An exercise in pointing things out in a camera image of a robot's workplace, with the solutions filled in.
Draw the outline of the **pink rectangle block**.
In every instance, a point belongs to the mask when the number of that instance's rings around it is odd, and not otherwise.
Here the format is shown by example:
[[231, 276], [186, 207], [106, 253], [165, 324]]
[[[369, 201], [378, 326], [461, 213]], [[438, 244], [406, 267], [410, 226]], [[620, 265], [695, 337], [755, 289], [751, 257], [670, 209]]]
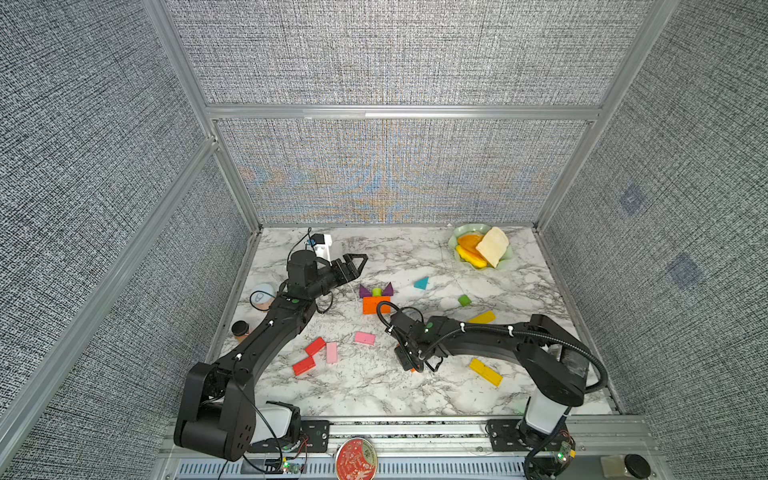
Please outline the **pink rectangle block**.
[[339, 361], [338, 343], [331, 342], [326, 345], [326, 362], [329, 365], [337, 364]]
[[362, 345], [373, 346], [376, 342], [376, 336], [371, 333], [358, 331], [354, 335], [354, 342]]

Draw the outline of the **orange rectangle block top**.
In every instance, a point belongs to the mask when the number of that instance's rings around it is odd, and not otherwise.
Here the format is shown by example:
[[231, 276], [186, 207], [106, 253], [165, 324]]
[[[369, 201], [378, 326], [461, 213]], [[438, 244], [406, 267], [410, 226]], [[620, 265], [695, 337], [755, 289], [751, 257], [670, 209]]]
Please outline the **orange rectangle block top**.
[[365, 297], [363, 299], [363, 307], [366, 309], [374, 308], [376, 305], [380, 304], [381, 302], [389, 301], [389, 297]]

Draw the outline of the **orange rectangle block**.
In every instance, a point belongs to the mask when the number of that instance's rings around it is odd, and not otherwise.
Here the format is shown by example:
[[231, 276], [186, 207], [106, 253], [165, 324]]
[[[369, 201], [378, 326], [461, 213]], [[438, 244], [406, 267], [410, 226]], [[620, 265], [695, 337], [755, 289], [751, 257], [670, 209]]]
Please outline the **orange rectangle block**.
[[366, 309], [374, 308], [376, 305], [380, 304], [381, 302], [389, 301], [389, 297], [365, 297], [363, 299], [363, 307]]
[[[366, 308], [362, 307], [362, 314], [363, 315], [374, 315], [374, 314], [377, 313], [377, 307], [378, 307], [378, 305], [376, 305], [374, 308], [370, 308], [370, 309], [366, 309]], [[389, 305], [384, 305], [384, 306], [381, 307], [381, 312], [384, 313], [384, 314], [388, 314], [388, 313], [391, 312], [391, 307]]]

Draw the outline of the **teal triangle block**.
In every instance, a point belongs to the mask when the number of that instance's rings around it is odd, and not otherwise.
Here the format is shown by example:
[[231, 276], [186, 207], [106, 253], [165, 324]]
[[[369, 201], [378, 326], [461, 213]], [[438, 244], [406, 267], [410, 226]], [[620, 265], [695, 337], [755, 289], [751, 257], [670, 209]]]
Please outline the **teal triangle block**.
[[413, 284], [413, 286], [416, 289], [419, 289], [419, 290], [426, 290], [428, 288], [428, 282], [429, 282], [429, 278], [428, 277], [424, 277], [424, 278], [421, 278], [421, 279], [417, 280]]

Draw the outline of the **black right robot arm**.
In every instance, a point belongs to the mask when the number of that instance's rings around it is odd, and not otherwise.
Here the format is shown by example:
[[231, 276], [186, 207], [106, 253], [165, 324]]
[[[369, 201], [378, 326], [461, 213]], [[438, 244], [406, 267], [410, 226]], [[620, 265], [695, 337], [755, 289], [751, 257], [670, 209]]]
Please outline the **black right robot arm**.
[[564, 436], [570, 411], [607, 384], [598, 357], [546, 315], [502, 325], [446, 316], [415, 319], [408, 310], [389, 301], [376, 307], [379, 321], [397, 341], [395, 354], [404, 370], [436, 372], [448, 357], [471, 356], [516, 363], [527, 372], [536, 390], [515, 425], [522, 448], [548, 447]]

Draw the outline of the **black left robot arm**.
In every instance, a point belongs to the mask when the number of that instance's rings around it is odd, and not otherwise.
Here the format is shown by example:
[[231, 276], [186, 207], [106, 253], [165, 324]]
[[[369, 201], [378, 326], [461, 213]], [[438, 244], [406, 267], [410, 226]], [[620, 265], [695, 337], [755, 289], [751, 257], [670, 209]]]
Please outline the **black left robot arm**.
[[174, 444], [227, 461], [240, 459], [254, 440], [256, 381], [306, 328], [318, 311], [317, 299], [359, 278], [367, 261], [365, 254], [327, 261], [312, 250], [292, 253], [287, 279], [261, 324], [227, 354], [188, 372]]

